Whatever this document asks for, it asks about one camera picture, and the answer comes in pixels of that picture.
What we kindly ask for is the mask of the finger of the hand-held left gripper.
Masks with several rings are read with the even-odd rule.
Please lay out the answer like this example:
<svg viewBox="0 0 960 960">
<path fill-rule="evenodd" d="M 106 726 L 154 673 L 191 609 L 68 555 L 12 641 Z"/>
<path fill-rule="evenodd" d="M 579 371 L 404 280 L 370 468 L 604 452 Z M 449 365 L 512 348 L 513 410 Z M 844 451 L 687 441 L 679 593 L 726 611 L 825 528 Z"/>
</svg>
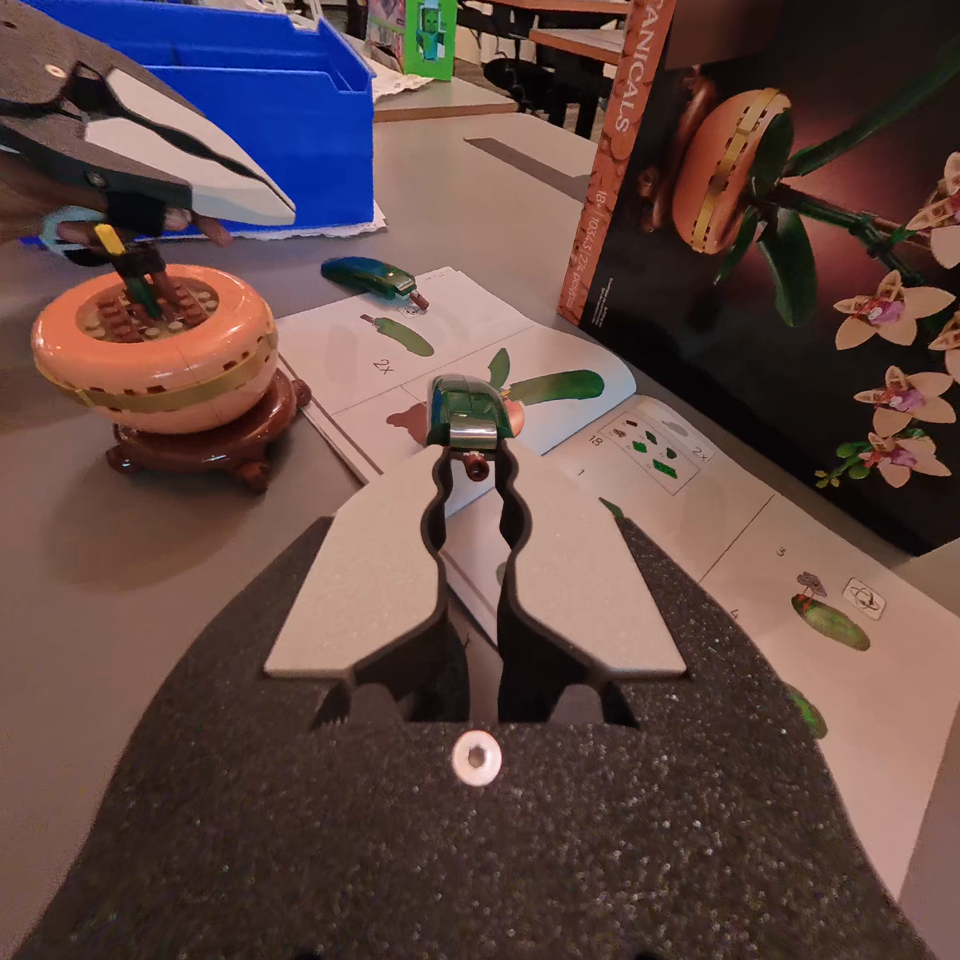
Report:
<svg viewBox="0 0 960 960">
<path fill-rule="evenodd" d="M 160 90 L 119 68 L 105 78 L 115 108 L 113 115 L 159 135 L 195 158 L 216 162 L 239 175 L 263 175 L 263 169 L 234 139 L 192 104 Z"/>
<path fill-rule="evenodd" d="M 294 223 L 296 208 L 275 187 L 237 173 L 219 158 L 188 152 L 145 126 L 123 118 L 87 125 L 85 140 L 128 160 L 185 181 L 191 209 L 204 217 L 239 223 Z"/>
</svg>

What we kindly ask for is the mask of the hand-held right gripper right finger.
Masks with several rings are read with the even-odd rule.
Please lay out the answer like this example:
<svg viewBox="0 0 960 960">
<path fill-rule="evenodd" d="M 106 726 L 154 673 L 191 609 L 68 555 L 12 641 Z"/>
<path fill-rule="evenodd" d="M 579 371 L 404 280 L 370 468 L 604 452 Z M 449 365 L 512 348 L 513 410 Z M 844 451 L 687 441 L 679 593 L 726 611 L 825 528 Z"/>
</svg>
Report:
<svg viewBox="0 0 960 960">
<path fill-rule="evenodd" d="M 496 459 L 509 546 L 497 610 L 504 676 L 522 684 L 687 671 L 614 513 L 518 440 Z"/>
</svg>

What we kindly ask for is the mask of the orange brick flower pot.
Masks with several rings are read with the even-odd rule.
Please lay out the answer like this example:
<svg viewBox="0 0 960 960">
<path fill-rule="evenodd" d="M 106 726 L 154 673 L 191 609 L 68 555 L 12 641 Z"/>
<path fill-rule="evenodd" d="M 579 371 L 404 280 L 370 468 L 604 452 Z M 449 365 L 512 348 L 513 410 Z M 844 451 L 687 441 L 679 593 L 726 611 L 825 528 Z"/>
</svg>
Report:
<svg viewBox="0 0 960 960">
<path fill-rule="evenodd" d="M 209 267 L 174 264 L 149 284 L 157 317 L 115 273 L 53 300 L 31 330 L 36 369 L 109 421 L 115 472 L 218 473 L 264 492 L 270 448 L 311 399 L 282 370 L 271 307 Z"/>
</svg>

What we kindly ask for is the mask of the person's left hand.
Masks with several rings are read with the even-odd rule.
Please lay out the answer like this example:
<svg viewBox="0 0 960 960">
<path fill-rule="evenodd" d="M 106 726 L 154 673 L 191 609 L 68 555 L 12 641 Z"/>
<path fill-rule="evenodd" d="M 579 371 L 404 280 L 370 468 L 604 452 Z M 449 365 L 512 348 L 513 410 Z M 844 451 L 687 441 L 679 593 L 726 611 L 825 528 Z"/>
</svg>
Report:
<svg viewBox="0 0 960 960">
<path fill-rule="evenodd" d="M 138 193 L 97 191 L 63 184 L 43 174 L 21 155 L 1 153 L 1 243 L 52 237 L 52 250 L 81 267 L 109 264 L 95 228 L 101 222 L 131 238 L 158 237 L 195 227 L 218 246 L 232 242 L 216 219 L 171 207 Z"/>
</svg>

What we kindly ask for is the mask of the green brick leaf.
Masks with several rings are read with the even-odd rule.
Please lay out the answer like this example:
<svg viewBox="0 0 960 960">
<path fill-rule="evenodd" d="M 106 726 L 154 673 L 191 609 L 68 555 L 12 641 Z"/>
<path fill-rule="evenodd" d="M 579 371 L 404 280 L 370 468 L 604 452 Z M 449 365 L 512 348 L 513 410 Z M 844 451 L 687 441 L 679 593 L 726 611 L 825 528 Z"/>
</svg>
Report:
<svg viewBox="0 0 960 960">
<path fill-rule="evenodd" d="M 426 444 L 452 452 L 488 455 L 506 439 L 519 438 L 522 407 L 489 382 L 445 373 L 430 383 L 426 403 Z"/>
<path fill-rule="evenodd" d="M 320 274 L 330 282 L 385 301 L 412 301 L 418 295 L 412 273 L 376 258 L 328 258 L 320 264 Z"/>
</svg>

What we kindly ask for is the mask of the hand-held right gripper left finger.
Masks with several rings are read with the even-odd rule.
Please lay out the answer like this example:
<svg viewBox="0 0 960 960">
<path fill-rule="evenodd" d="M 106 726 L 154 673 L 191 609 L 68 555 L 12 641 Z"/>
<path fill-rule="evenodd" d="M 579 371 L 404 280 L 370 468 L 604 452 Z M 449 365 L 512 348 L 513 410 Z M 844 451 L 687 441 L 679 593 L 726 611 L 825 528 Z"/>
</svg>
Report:
<svg viewBox="0 0 960 960">
<path fill-rule="evenodd" d="M 427 445 L 334 515 L 263 665 L 273 679 L 405 685 L 441 662 L 450 450 Z"/>
</svg>

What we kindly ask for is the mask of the black office chair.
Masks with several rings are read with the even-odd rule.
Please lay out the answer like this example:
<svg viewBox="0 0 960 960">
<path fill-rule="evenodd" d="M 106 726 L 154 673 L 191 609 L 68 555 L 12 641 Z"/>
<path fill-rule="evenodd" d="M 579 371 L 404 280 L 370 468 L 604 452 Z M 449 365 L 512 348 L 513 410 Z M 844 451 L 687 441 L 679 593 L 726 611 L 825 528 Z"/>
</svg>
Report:
<svg viewBox="0 0 960 960">
<path fill-rule="evenodd" d="M 485 80 L 518 104 L 521 113 L 545 114 L 553 126 L 563 128 L 569 108 L 575 107 L 575 135 L 587 140 L 593 138 L 601 95 L 591 79 L 565 75 L 533 61 L 503 55 L 486 61 L 482 73 Z"/>
</svg>

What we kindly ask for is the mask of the brick plant stem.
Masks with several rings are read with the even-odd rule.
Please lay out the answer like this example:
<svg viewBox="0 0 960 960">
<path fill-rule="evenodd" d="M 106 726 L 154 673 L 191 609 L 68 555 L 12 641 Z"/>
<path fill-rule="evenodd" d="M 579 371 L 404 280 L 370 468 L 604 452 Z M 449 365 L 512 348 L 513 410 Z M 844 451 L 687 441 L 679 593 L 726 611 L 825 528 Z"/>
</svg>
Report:
<svg viewBox="0 0 960 960">
<path fill-rule="evenodd" d="M 157 245 L 151 241 L 126 243 L 106 222 L 95 223 L 93 231 L 131 300 L 143 306 L 150 318 L 161 318 L 160 299 L 169 302 L 172 294 L 166 263 Z"/>
</svg>

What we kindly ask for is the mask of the green printed box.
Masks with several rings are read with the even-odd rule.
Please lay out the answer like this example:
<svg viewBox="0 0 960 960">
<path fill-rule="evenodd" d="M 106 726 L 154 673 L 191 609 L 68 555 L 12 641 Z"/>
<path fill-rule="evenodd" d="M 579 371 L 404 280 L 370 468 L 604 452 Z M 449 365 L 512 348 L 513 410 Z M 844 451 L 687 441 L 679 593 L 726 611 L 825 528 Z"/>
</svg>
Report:
<svg viewBox="0 0 960 960">
<path fill-rule="evenodd" d="M 366 48 L 383 66 L 448 82 L 453 75 L 456 1 L 367 2 Z"/>
</svg>

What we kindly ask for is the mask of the blue plastic bin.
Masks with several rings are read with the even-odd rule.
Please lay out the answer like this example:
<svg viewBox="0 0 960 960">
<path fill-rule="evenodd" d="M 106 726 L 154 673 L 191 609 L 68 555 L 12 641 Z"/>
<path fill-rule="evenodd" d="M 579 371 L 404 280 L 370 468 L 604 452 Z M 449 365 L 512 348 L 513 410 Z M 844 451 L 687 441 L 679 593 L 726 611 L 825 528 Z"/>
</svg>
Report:
<svg viewBox="0 0 960 960">
<path fill-rule="evenodd" d="M 233 138 L 314 223 L 375 203 L 372 73 L 328 21 L 161 2 L 38 1 L 136 61 Z"/>
</svg>

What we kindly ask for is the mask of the brown-top table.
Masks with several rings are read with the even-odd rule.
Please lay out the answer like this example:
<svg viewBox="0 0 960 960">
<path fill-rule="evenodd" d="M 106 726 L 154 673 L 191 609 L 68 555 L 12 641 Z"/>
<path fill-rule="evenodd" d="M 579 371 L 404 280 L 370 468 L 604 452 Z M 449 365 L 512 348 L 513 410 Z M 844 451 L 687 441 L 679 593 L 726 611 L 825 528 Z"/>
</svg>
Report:
<svg viewBox="0 0 960 960">
<path fill-rule="evenodd" d="M 625 18 L 630 11 L 628 1 L 484 1 L 484 4 L 529 11 L 535 14 L 573 14 Z"/>
<path fill-rule="evenodd" d="M 625 34 L 624 29 L 536 28 L 530 31 L 529 41 L 537 47 L 617 66 Z"/>
</svg>

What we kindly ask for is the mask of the grey desk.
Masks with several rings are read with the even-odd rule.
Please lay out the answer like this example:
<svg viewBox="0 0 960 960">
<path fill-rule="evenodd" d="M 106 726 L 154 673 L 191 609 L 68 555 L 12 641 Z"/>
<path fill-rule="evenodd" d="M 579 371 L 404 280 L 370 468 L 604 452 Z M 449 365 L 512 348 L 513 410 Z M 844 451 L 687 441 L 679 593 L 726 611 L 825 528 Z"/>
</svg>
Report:
<svg viewBox="0 0 960 960">
<path fill-rule="evenodd" d="M 340 253 L 454 266 L 529 319 L 551 313 L 594 145 L 530 115 L 377 122 L 388 228 L 323 237 L 174 242 L 171 255 L 247 278 L 281 317 L 340 297 Z M 90 276 L 2 246 L 2 958 L 54 898 L 119 757 L 162 682 L 223 607 L 356 489 L 301 419 L 262 497 L 228 479 L 125 478 L 108 426 L 34 370 L 42 306 Z"/>
</svg>

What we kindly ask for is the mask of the white paper sheet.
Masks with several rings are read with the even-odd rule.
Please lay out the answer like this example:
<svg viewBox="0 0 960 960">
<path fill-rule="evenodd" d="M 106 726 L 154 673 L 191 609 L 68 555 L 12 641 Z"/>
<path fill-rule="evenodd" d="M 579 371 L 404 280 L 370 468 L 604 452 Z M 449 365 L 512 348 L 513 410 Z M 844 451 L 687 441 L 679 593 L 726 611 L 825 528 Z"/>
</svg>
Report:
<svg viewBox="0 0 960 960">
<path fill-rule="evenodd" d="M 309 217 L 303 218 L 301 214 L 297 214 L 292 222 L 281 222 L 277 218 L 268 218 L 267 222 L 232 220 L 229 214 L 248 214 L 251 210 L 230 198 L 198 197 L 194 202 L 194 208 L 200 215 L 218 219 L 232 238 L 258 241 L 314 236 L 349 238 L 377 233 L 384 230 L 388 224 L 385 214 L 376 202 L 366 221 L 350 223 L 313 222 Z"/>
</svg>

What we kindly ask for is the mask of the crumpled white paper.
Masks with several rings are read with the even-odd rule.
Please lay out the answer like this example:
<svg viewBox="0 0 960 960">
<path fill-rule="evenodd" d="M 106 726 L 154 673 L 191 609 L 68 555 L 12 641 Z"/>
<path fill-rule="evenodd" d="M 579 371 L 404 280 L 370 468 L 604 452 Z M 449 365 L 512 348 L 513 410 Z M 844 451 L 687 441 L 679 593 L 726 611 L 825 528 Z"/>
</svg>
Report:
<svg viewBox="0 0 960 960">
<path fill-rule="evenodd" d="M 368 56 L 365 61 L 371 73 L 371 95 L 375 104 L 387 97 L 421 90 L 433 83 L 433 78 L 404 74 Z"/>
</svg>

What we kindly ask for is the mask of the brick flower set box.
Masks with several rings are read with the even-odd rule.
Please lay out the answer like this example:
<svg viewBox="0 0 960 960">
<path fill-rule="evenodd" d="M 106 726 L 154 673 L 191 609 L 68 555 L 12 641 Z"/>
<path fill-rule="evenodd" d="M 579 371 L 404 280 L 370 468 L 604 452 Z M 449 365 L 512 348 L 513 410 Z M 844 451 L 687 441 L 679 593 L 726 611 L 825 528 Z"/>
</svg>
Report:
<svg viewBox="0 0 960 960">
<path fill-rule="evenodd" d="M 558 313 L 894 546 L 957 540 L 959 3 L 630 6 Z"/>
</svg>

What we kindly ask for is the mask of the white instruction booklet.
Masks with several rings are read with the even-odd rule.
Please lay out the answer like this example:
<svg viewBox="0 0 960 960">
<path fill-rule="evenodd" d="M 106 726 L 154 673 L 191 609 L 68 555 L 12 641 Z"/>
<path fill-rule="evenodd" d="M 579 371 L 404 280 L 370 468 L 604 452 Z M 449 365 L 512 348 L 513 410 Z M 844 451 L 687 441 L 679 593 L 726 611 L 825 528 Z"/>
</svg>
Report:
<svg viewBox="0 0 960 960">
<path fill-rule="evenodd" d="M 499 385 L 520 440 L 633 521 L 798 699 L 875 870 L 902 894 L 958 702 L 958 620 L 717 450 L 594 342 L 459 270 L 429 308 L 353 296 L 279 321 L 309 419 L 364 480 L 413 456 L 438 375 Z"/>
</svg>

